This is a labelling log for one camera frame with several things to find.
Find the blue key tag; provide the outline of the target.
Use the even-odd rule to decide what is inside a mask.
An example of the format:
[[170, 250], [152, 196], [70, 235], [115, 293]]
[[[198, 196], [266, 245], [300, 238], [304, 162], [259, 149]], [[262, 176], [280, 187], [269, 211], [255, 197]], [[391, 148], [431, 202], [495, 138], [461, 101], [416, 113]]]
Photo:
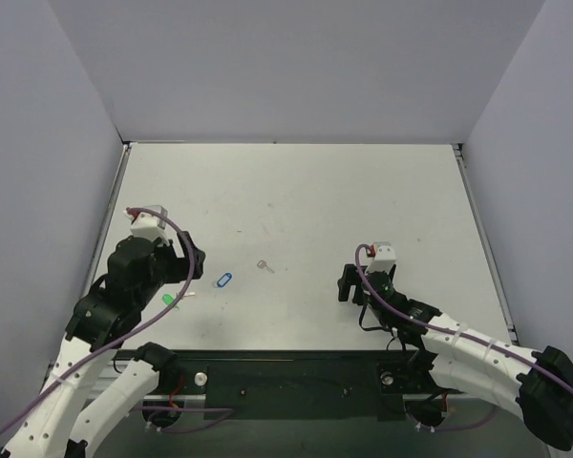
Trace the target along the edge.
[[233, 279], [233, 274], [230, 272], [225, 272], [213, 282], [213, 286], [215, 288], [224, 288], [232, 281], [232, 279]]

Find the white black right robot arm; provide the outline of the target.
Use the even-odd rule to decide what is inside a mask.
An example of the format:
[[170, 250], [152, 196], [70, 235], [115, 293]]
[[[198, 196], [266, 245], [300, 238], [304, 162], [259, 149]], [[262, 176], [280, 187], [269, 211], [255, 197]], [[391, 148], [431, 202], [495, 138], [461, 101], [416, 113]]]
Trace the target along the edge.
[[413, 387], [475, 396], [517, 416], [548, 446], [573, 448], [573, 362], [562, 350], [535, 350], [477, 332], [399, 293], [392, 272], [347, 264], [337, 286], [339, 301], [372, 311], [378, 330], [418, 350], [422, 358], [407, 368]]

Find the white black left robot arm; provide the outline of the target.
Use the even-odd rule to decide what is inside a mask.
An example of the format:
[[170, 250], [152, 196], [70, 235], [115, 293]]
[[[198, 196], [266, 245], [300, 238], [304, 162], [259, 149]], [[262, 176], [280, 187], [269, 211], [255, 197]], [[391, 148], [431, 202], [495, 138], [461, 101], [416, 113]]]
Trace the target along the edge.
[[0, 457], [90, 457], [142, 395], [175, 386], [175, 353], [146, 343], [115, 382], [87, 401], [122, 344], [148, 328], [141, 315], [158, 291], [169, 283], [188, 287], [202, 276], [204, 252], [188, 232], [177, 237], [181, 257], [160, 229], [135, 230], [117, 244], [106, 273], [75, 305], [53, 370], [16, 417], [19, 429], [0, 448]]

